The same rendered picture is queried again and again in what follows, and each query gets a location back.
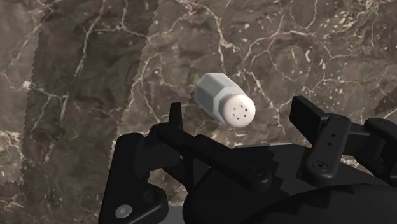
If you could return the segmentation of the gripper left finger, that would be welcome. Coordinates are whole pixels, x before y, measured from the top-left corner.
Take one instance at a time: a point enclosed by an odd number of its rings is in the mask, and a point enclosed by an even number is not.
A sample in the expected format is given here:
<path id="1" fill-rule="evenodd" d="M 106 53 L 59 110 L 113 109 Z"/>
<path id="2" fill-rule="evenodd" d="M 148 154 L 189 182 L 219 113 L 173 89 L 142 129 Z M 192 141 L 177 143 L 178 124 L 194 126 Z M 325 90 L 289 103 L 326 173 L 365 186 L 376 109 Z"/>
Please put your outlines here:
<path id="1" fill-rule="evenodd" d="M 161 224 L 169 213 L 166 193 L 149 183 L 163 169 L 188 195 L 185 224 L 241 224 L 265 206 L 273 155 L 265 148 L 228 148 L 183 130 L 181 105 L 150 133 L 127 133 L 116 140 L 99 224 Z"/>

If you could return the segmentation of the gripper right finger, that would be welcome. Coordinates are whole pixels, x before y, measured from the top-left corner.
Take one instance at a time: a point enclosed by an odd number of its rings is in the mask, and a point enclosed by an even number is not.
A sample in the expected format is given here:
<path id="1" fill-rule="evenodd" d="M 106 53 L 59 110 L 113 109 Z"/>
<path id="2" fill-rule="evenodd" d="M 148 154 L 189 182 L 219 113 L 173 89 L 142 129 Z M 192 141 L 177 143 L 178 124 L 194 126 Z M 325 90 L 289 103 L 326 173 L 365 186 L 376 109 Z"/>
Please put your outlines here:
<path id="1" fill-rule="evenodd" d="M 363 125 L 326 113 L 304 96 L 292 98 L 290 122 L 309 141 L 302 178 L 314 186 L 330 185 L 337 177 L 342 155 L 350 155 L 391 186 L 397 186 L 397 124 L 369 118 Z"/>

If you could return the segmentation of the white salt shaker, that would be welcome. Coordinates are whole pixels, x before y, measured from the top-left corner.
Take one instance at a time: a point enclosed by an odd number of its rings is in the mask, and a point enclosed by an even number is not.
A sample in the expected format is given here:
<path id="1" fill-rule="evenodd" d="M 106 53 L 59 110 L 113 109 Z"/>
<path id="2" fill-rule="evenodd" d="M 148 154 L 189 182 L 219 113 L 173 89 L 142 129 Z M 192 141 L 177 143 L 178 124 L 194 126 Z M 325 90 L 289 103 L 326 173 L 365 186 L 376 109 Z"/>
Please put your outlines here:
<path id="1" fill-rule="evenodd" d="M 223 73 L 205 73 L 195 85 L 194 100 L 207 114 L 234 128 L 248 126 L 256 114 L 253 100 Z"/>

